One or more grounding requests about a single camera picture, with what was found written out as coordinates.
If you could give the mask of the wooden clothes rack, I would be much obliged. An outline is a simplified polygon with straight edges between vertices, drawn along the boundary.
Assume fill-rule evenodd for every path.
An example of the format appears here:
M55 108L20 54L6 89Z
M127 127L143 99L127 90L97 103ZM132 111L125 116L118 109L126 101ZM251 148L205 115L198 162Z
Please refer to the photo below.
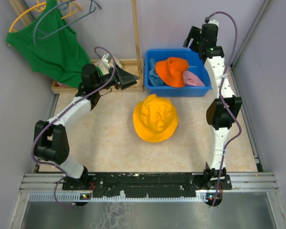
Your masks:
M36 4L30 8L25 6L24 0L8 0L12 8L15 10L17 14L17 18L11 24L9 28L9 32L16 32L14 29L15 24L20 20L24 26L28 26L33 21L33 16L29 16L31 11L42 12L45 10L46 2L45 0L41 2L40 0L36 0ZM140 43L139 43L139 25L138 25L138 18L137 18L137 4L136 0L131 0L131 7L132 7L132 19L133 19L133 31L134 31L134 39L135 39L135 52L136 58L135 59L120 59L120 63L124 70L130 71L130 73L136 74L139 77L137 84L134 84L129 89L126 89L126 92L143 92L144 91L144 60L141 58L140 55ZM75 9L72 10L73 6L69 10L67 16L63 16L63 18L72 16L76 14L76 12L83 11L83 8L78 3L72 3L75 5ZM54 94L70 94L74 93L75 89L70 88L68 86L59 86L56 81L52 81L51 83L51 90Z

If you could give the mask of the blue plastic bin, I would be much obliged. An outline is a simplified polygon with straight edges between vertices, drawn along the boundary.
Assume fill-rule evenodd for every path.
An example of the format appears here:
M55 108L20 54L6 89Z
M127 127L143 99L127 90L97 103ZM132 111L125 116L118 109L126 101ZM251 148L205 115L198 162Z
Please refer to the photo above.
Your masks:
M150 70L149 60L163 61L169 57L178 57L188 61L189 71L199 77L204 83L202 86L185 86L174 88L168 85L152 86L148 78ZM204 67L203 61L199 59L197 53L190 49L150 49L145 53L144 64L144 86L150 94L156 94L161 97L203 97L212 89L210 77Z

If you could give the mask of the light blue bucket hat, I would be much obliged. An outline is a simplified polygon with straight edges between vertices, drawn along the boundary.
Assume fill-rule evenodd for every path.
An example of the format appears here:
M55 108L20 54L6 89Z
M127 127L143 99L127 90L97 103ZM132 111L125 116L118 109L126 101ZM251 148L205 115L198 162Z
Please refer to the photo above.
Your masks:
M150 58L148 63L148 79L151 86L165 86L165 82L159 77L155 70L156 60L154 58Z

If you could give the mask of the orange bucket hat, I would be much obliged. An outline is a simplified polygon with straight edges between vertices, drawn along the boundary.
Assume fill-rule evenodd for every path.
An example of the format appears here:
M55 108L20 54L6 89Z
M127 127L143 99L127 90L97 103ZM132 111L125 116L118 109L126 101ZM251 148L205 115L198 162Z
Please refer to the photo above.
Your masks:
M166 60L158 61L155 65L155 71L162 81L175 88L185 86L184 72L188 69L188 61L178 57L169 57Z

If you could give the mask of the pink bucket hat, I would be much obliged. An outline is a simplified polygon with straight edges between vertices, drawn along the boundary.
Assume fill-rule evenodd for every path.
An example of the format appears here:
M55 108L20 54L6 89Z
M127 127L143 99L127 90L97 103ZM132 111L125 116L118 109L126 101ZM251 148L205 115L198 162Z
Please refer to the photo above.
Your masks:
M205 84L200 80L200 78L190 71L184 71L183 78L184 78L184 84L186 86L199 86L199 87L205 86Z

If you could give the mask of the yellow bucket hat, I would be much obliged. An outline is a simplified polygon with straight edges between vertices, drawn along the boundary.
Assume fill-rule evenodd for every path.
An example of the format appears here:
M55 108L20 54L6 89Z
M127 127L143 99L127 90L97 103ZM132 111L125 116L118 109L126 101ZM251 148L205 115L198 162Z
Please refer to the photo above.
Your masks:
M170 100L151 94L133 111L137 135L146 142L158 143L170 138L179 123L176 107Z

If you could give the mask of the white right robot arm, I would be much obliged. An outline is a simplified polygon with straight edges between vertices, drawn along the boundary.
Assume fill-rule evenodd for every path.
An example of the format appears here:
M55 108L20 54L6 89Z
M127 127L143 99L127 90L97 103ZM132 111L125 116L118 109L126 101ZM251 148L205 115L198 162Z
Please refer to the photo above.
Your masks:
M212 88L216 90L216 98L206 111L207 123L213 128L214 149L210 165L205 165L203 182L207 188L213 189L224 179L226 142L235 122L241 105L241 97L233 92L225 72L224 51L217 45L219 24L211 20L201 28L191 27L183 46L197 53L212 80Z

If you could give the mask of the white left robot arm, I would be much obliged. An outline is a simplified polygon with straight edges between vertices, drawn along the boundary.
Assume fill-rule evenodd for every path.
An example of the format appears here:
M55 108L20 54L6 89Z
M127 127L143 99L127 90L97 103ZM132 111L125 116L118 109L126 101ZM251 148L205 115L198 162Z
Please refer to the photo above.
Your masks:
M100 90L110 87L124 90L136 84L139 78L116 64L108 74L100 75L97 67L90 63L83 66L81 79L77 94L66 108L47 121L36 123L31 155L39 164L58 168L73 178L72 182L77 188L84 189L88 187L90 178L85 175L87 169L70 155L67 132L97 105Z

